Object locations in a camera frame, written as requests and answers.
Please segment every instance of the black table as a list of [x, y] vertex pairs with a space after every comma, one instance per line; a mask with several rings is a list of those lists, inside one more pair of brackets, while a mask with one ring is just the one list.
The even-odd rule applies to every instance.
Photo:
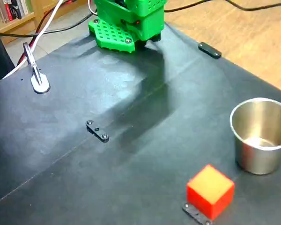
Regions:
[[168, 25], [162, 36], [133, 54], [72, 41], [38, 61], [44, 95], [28, 68], [0, 82], [0, 225], [196, 224], [181, 206], [206, 164], [236, 183], [215, 224], [281, 224], [281, 167], [243, 172], [229, 127], [239, 102], [281, 91]]

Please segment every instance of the white cable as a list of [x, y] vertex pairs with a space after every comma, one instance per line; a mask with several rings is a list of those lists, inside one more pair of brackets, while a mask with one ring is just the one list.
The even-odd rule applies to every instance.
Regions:
[[90, 7], [90, 1], [91, 1], [91, 0], [88, 0], [90, 12], [91, 12], [92, 14], [94, 14], [94, 15], [98, 15], [98, 13], [94, 12], [94, 11], [92, 10], [92, 8]]
[[[33, 45], [32, 45], [32, 48], [31, 48], [31, 51], [32, 51], [32, 52], [34, 52], [34, 50], [35, 50], [35, 48], [36, 48], [36, 46], [37, 46], [37, 43], [38, 43], [39, 39], [41, 38], [41, 36], [42, 36], [42, 35], [45, 33], [45, 31], [48, 29], [49, 25], [51, 24], [53, 18], [55, 17], [55, 14], [56, 14], [57, 10], [59, 9], [60, 5], [62, 4], [62, 2], [63, 2], [63, 0], [59, 0], [59, 1], [58, 1], [58, 3], [57, 3], [57, 5], [56, 5], [56, 7], [54, 8], [54, 10], [53, 10], [53, 12], [52, 12], [52, 14], [51, 14], [51, 16], [50, 16], [48, 22], [46, 23], [46, 25], [44, 26], [44, 28], [42, 29], [42, 31], [39, 33], [39, 35], [37, 36], [35, 42], [34, 42]], [[25, 57], [25, 58], [23, 59], [23, 61], [22, 61], [18, 66], [16, 66], [12, 71], [10, 71], [5, 77], [3, 77], [3, 79], [9, 77], [10, 75], [12, 75], [12, 74], [13, 74], [15, 71], [17, 71], [21, 66], [23, 66], [26, 61], [27, 61], [27, 58]]]

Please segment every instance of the stainless steel cup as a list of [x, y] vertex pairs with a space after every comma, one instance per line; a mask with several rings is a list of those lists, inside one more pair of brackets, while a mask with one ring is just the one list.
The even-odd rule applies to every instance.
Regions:
[[230, 115], [235, 135], [236, 161], [246, 171], [267, 174], [281, 164], [281, 103], [253, 98]]

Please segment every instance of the cube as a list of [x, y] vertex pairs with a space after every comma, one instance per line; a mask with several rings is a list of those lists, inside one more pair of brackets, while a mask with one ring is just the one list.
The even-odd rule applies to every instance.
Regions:
[[214, 220], [233, 200], [234, 182], [207, 165], [187, 183], [187, 200]]

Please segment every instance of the green 3d printed part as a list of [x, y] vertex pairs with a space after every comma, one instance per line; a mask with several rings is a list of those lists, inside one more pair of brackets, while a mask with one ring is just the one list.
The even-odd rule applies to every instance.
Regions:
[[99, 47], [133, 52], [135, 44], [160, 40], [166, 0], [95, 0], [98, 18], [89, 22]]

